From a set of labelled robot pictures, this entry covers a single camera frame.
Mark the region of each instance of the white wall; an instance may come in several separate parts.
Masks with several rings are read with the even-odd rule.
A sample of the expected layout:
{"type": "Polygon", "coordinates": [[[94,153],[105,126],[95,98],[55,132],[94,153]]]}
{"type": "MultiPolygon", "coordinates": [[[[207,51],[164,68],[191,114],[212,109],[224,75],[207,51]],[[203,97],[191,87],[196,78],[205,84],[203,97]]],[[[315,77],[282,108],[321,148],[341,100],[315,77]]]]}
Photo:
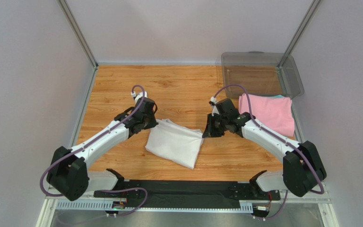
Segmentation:
{"type": "Polygon", "coordinates": [[[284,52],[311,0],[68,0],[98,62],[220,63],[284,52]]]}
{"type": "Polygon", "coordinates": [[[293,56],[305,90],[294,104],[340,225],[363,226],[363,1],[323,1],[293,56]]]}
{"type": "Polygon", "coordinates": [[[39,177],[69,145],[91,75],[55,0],[0,1],[0,226],[35,226],[39,177]]]}

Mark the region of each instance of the transparent container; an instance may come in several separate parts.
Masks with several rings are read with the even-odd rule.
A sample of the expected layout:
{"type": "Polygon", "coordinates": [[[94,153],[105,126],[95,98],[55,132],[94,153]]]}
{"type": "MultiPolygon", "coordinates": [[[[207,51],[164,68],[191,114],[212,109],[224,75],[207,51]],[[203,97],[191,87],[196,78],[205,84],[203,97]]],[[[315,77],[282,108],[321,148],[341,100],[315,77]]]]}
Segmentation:
{"type": "MultiPolygon", "coordinates": [[[[239,84],[259,96],[300,96],[304,90],[294,58],[287,55],[280,67],[283,57],[283,53],[225,52],[221,56],[224,85],[239,84]]],[[[243,94],[239,87],[225,91],[228,98],[243,94]]]]}

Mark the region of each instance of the pink towel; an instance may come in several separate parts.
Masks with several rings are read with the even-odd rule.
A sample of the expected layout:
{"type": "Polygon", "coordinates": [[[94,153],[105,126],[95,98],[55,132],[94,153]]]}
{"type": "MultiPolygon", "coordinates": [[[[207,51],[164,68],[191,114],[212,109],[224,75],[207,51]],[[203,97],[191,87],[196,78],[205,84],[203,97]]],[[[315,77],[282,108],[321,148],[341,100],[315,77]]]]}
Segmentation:
{"type": "MultiPolygon", "coordinates": [[[[284,136],[293,136],[295,122],[292,117],[292,100],[289,97],[272,98],[249,95],[253,115],[272,130],[284,136]]],[[[249,112],[245,94],[239,97],[239,113],[249,112]]]]}

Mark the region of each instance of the wooden table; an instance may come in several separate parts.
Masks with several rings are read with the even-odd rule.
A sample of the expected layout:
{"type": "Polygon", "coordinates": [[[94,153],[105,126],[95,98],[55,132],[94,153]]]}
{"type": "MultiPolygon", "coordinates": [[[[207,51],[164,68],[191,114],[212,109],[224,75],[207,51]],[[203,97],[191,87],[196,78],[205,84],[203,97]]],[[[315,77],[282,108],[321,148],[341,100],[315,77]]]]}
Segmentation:
{"type": "MultiPolygon", "coordinates": [[[[100,66],[81,127],[78,143],[87,140],[113,118],[134,106],[133,85],[140,84],[158,105],[157,119],[204,131],[208,101],[223,86],[220,66],[100,66]]],[[[222,92],[218,100],[225,98],[222,92]]],[[[247,181],[262,170],[282,164],[254,142],[229,132],[204,140],[195,168],[190,170],[145,150],[149,130],[118,144],[90,168],[112,168],[126,179],[247,181]]]]}

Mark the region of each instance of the folded white cloth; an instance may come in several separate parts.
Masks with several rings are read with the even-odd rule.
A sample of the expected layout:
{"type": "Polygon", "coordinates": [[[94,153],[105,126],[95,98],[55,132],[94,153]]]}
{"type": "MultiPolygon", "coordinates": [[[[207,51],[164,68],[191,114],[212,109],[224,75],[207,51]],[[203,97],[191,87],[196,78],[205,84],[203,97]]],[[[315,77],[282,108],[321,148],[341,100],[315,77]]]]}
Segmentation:
{"type": "Polygon", "coordinates": [[[173,162],[194,169],[199,149],[204,139],[200,129],[188,129],[169,119],[157,120],[157,126],[151,129],[147,151],[173,162]]]}

